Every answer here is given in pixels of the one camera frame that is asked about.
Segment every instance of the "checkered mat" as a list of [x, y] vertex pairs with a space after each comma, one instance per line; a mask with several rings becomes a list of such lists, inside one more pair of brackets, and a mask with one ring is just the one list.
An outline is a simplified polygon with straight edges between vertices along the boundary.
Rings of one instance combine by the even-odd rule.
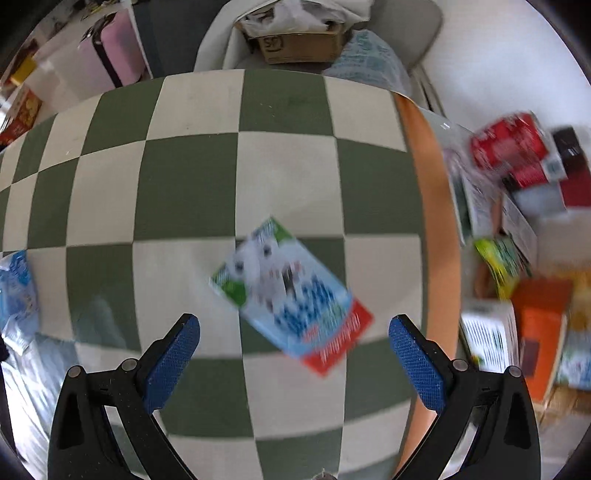
[[[323, 379], [207, 284], [271, 215], [376, 317]], [[184, 312], [199, 318], [158, 419], [200, 480], [390, 478], [414, 392], [388, 322], [427, 312], [421, 195], [386, 90], [231, 70], [111, 91], [5, 150], [2, 226], [5, 254], [28, 249], [41, 332], [73, 342], [88, 371], [138, 357]]]

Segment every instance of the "green square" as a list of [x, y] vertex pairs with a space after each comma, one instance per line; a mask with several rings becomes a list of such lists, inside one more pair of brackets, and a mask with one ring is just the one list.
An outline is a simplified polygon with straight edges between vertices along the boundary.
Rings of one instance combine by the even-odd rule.
[[117, 440], [117, 445], [119, 445], [119, 450], [121, 451], [129, 470], [134, 473], [146, 475], [146, 470], [144, 469], [142, 462], [139, 461], [138, 454], [135, 453], [135, 449], [133, 445], [131, 445], [131, 440], [127, 436], [125, 428], [121, 425], [111, 425], [111, 429], [113, 430], [113, 435], [115, 436], [115, 440]]
[[240, 131], [332, 135], [324, 78], [285, 70], [247, 70]]
[[339, 480], [390, 480], [394, 476], [399, 458], [396, 454], [359, 470], [339, 473]]
[[164, 79], [104, 93], [86, 133], [82, 155], [145, 140]]
[[339, 470], [343, 429], [301, 437], [257, 440], [256, 449], [265, 480], [303, 480], [325, 469]]
[[10, 195], [10, 187], [0, 192], [0, 248], [4, 240], [4, 221], [6, 220], [6, 207], [8, 206], [8, 196]]
[[249, 353], [275, 353], [279, 352], [275, 345], [267, 340], [261, 333], [248, 323], [248, 321], [240, 315], [240, 339], [242, 341], [242, 354]]
[[75, 340], [141, 352], [131, 245], [68, 247], [66, 271]]
[[423, 202], [409, 153], [337, 139], [346, 234], [422, 234]]
[[234, 236], [237, 146], [236, 133], [147, 141], [135, 239]]
[[66, 161], [37, 174], [31, 204], [29, 248], [66, 244], [68, 211], [78, 159]]
[[160, 416], [169, 434], [252, 437], [242, 359], [189, 361]]
[[49, 117], [27, 133], [25, 140], [22, 142], [21, 153], [18, 156], [17, 168], [12, 179], [13, 183], [39, 171], [41, 157], [55, 119], [55, 115]]
[[345, 273], [345, 239], [334, 238], [300, 238], [298, 240], [338, 278], [343, 285], [347, 284]]
[[362, 343], [348, 352], [345, 421], [393, 407], [413, 395], [389, 339]]

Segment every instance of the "orange box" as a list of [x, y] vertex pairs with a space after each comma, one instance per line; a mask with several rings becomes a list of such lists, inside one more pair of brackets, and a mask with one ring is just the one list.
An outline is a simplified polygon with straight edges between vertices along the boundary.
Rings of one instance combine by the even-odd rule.
[[521, 369], [533, 402], [542, 403], [554, 384], [572, 295], [570, 280], [526, 278], [511, 297], [521, 341]]
[[39, 97], [28, 87], [21, 87], [4, 120], [0, 132], [0, 147], [9, 146], [23, 133], [33, 128], [41, 104]]

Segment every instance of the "plastic bag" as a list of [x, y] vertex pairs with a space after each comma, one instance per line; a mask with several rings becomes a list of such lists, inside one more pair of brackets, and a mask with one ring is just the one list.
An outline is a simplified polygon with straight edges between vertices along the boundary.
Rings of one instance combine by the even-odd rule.
[[241, 20], [241, 24], [250, 37], [262, 37], [294, 32], [325, 32], [326, 16], [317, 18], [307, 12], [301, 0], [280, 0], [273, 5], [273, 16]]
[[39, 330], [39, 308], [27, 252], [0, 260], [0, 327], [6, 344], [22, 355]]
[[355, 32], [323, 75], [366, 83], [410, 96], [410, 78], [394, 50], [369, 30]]

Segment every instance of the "cardboard box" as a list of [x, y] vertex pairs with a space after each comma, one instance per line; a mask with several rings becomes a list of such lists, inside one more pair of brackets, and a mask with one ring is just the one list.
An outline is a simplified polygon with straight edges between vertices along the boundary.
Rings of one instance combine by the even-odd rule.
[[519, 366], [517, 327], [510, 301], [466, 300], [461, 325], [470, 356], [480, 370], [503, 373], [510, 365]]
[[[273, 4], [266, 5], [247, 15], [271, 14]], [[238, 18], [234, 26], [244, 33], [247, 40], [256, 40], [268, 64], [301, 63], [301, 62], [333, 62], [345, 45], [345, 26], [332, 23], [324, 32], [285, 33], [250, 37], [242, 28]]]
[[42, 101], [28, 87], [22, 86], [7, 112], [0, 131], [0, 148], [9, 146], [33, 128]]
[[550, 395], [566, 337], [573, 282], [524, 278], [511, 297], [521, 340], [521, 371], [533, 402]]

